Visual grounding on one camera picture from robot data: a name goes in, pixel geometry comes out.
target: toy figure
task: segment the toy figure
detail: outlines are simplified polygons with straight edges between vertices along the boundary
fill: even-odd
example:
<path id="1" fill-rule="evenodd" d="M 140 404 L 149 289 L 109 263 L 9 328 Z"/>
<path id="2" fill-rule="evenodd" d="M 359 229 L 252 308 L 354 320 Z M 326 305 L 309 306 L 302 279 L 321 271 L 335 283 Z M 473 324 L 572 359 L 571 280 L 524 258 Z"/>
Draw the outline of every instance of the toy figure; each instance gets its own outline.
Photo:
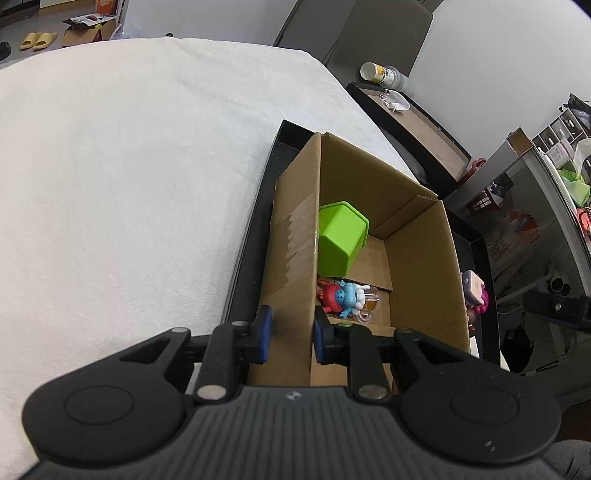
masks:
<path id="1" fill-rule="evenodd" d="M 357 285 L 356 283 L 339 280 L 336 284 L 326 280 L 318 282 L 321 290 L 318 291 L 320 300 L 326 313 L 338 313 L 339 317 L 356 317 L 365 306 L 365 290 L 369 285 Z"/>
<path id="2" fill-rule="evenodd" d="M 476 334 L 476 315 L 486 312 L 488 308 L 488 293 L 484 282 L 472 270 L 466 270 L 462 274 L 462 287 L 466 300 L 466 316 L 470 336 Z"/>

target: plastic bottle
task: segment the plastic bottle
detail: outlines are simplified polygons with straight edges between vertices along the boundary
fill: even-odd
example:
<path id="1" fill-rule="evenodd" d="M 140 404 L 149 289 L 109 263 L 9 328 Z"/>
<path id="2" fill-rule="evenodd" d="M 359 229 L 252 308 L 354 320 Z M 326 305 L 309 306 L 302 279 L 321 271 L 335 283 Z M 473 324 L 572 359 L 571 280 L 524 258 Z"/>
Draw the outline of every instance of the plastic bottle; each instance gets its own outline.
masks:
<path id="1" fill-rule="evenodd" d="M 371 321 L 371 317 L 378 308 L 379 303 L 379 290 L 376 287 L 371 287 L 369 290 L 365 290 L 365 305 L 356 315 L 357 320 L 362 323 L 368 323 Z"/>
<path id="2" fill-rule="evenodd" d="M 385 68 L 372 61 L 367 61 L 361 65 L 359 73 L 368 82 L 377 83 L 384 88 L 409 93 L 408 77 L 394 67 Z"/>

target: red toy figure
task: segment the red toy figure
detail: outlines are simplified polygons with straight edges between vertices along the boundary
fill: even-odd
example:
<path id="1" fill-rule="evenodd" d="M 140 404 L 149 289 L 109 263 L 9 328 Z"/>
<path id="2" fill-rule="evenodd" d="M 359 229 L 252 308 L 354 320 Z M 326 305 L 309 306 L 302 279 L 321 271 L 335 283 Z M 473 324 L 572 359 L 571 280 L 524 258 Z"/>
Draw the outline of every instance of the red toy figure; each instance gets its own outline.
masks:
<path id="1" fill-rule="evenodd" d="M 329 283 L 326 280 L 319 280 L 318 285 L 320 290 L 316 292 L 316 296 L 322 304 L 323 310 L 326 313 L 340 313 L 343 311 L 343 307 L 336 301 L 337 292 L 343 289 L 336 283 Z"/>

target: green object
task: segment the green object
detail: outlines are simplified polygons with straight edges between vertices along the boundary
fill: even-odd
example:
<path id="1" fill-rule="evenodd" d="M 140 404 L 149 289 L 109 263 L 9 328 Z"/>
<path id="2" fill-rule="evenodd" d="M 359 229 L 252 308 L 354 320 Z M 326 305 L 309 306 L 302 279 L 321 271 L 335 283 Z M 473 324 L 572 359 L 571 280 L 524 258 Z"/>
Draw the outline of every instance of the green object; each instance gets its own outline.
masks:
<path id="1" fill-rule="evenodd" d="M 569 191 L 574 204 L 577 207 L 585 205 L 587 200 L 589 200 L 591 187 L 585 183 L 583 176 L 580 173 L 570 170 L 559 170 L 558 173 L 562 177 L 564 186 Z"/>
<path id="2" fill-rule="evenodd" d="M 320 207 L 318 275 L 344 277 L 368 240 L 369 220 L 347 202 Z"/>

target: slipper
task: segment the slipper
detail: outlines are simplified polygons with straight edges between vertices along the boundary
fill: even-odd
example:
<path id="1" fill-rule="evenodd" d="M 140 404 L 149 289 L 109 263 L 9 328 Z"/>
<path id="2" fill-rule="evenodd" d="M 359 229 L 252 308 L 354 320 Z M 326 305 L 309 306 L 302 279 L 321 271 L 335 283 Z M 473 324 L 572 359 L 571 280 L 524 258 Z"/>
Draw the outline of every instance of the slipper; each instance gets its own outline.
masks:
<path id="1" fill-rule="evenodd" d="M 39 35 L 41 35 L 40 33 L 35 33 L 35 32 L 31 32 L 29 33 L 25 39 L 22 41 L 21 43 L 21 50 L 27 50 L 28 48 L 31 48 L 35 42 L 37 41 L 37 39 L 39 38 Z"/>
<path id="2" fill-rule="evenodd" d="M 33 45 L 33 50 L 43 50 L 53 43 L 56 39 L 57 33 L 42 33 Z"/>
<path id="3" fill-rule="evenodd" d="M 0 42 L 0 61 L 10 56 L 10 43 L 7 41 Z"/>

